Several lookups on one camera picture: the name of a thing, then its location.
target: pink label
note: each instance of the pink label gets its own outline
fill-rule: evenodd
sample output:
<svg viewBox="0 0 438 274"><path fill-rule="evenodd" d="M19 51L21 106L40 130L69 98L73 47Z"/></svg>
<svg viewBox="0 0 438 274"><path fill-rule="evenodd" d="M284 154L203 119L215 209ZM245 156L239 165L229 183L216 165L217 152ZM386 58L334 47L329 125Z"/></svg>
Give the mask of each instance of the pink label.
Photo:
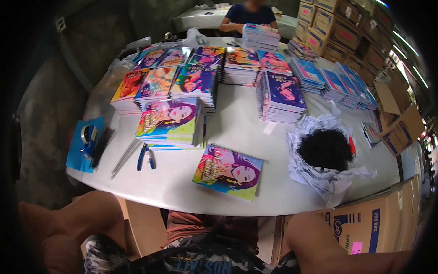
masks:
<svg viewBox="0 0 438 274"><path fill-rule="evenodd" d="M341 31L341 35L344 36L345 38L347 38L348 40L353 39L353 37L351 36L351 34L349 34L348 32Z"/></svg>
<svg viewBox="0 0 438 274"><path fill-rule="evenodd" d="M362 242L353 242L353 247L351 248L351 255L362 253Z"/></svg>
<svg viewBox="0 0 438 274"><path fill-rule="evenodd" d="M382 15L380 18L382 18L382 20L383 20L385 23L389 23L389 20L386 18L386 16Z"/></svg>

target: blue paper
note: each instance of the blue paper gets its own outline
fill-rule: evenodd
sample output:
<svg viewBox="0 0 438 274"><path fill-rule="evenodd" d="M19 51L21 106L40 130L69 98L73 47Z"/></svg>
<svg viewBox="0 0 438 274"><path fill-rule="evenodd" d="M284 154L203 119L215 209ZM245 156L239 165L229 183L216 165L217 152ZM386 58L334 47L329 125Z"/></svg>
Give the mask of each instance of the blue paper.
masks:
<svg viewBox="0 0 438 274"><path fill-rule="evenodd" d="M87 160L80 152L81 149L84 148L84 142L81 138L81 131L84 126L94 125L98 130L98 138L102 136L102 131L104 127L103 116L90 120L90 121L78 121L76 124L76 129L73 133L73 138L71 139L70 150L67 155L66 166L71 167L73 169L93 173L93 168L91 167L91 161Z"/></svg>

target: gray wall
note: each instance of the gray wall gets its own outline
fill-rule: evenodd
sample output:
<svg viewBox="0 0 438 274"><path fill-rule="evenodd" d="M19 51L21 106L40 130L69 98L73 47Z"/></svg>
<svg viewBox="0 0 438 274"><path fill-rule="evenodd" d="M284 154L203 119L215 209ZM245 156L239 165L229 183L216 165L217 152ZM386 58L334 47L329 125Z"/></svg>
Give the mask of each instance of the gray wall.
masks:
<svg viewBox="0 0 438 274"><path fill-rule="evenodd" d="M67 28L62 33L93 86L126 44L137 40L127 3L122 0L98 0L65 21Z"/></svg>
<svg viewBox="0 0 438 274"><path fill-rule="evenodd" d="M198 4L198 0L129 0L129 16L138 37L152 37L152 43L172 32L171 20Z"/></svg>
<svg viewBox="0 0 438 274"><path fill-rule="evenodd" d="M30 82L17 109L23 149L18 201L60 209L83 194L69 182L65 162L87 97L59 51Z"/></svg>
<svg viewBox="0 0 438 274"><path fill-rule="evenodd" d="M215 3L227 2L230 4L242 3L244 0L214 0ZM265 0L265 5L268 7L275 6L283 12L283 14L297 17L298 7L300 5L299 0Z"/></svg>

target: spiral notebook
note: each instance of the spiral notebook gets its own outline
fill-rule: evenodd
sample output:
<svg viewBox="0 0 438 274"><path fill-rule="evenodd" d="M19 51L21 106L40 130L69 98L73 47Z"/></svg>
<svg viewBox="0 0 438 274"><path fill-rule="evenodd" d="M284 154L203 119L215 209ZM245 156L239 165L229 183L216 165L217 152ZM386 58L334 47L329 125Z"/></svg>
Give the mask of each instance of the spiral notebook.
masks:
<svg viewBox="0 0 438 274"><path fill-rule="evenodd" d="M252 202L263 160L208 144L193 182Z"/></svg>

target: white table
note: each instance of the white table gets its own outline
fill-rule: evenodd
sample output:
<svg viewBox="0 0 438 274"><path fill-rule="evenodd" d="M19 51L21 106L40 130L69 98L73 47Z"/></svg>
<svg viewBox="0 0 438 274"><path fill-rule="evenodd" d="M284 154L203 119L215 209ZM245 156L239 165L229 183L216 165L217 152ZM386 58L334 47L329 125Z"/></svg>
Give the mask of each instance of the white table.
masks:
<svg viewBox="0 0 438 274"><path fill-rule="evenodd" d="M210 39L211 46L226 46L229 38ZM331 113L331 103L320 96L304 95L307 113L312 116ZM357 166L376 169L374 179L355 178L347 190L344 202L379 192L399 181L397 161L390 151L378 144L372 150L363 136L360 122L370 122L370 111L341 109L341 120L353 128L357 139ZM196 167L203 154L199 151L156 151L157 168L146 164L137 172L140 149L125 164L119 174L110 179L111 170L134 137L140 117L120 117L115 114L112 127L117 135L106 148L99 170L84 173L70 168L67 173L85 184L139 203L199 214L232 216L273 216L320 210L325 202L310 186L293 181L287 170L288 147L285 135L293 125L277 124L271 135L263 133L267 122L258 120L254 88L220 85L217 113L208 118L208 142L268 160L263 164L256 197L252 203L215 192L193 183Z"/></svg>
<svg viewBox="0 0 438 274"><path fill-rule="evenodd" d="M177 32L185 32L194 27L218 29L227 12L228 10L221 9L186 11L172 19L172 24ZM283 14L280 18L276 17L276 22L281 37L292 39L295 36L298 19Z"/></svg>

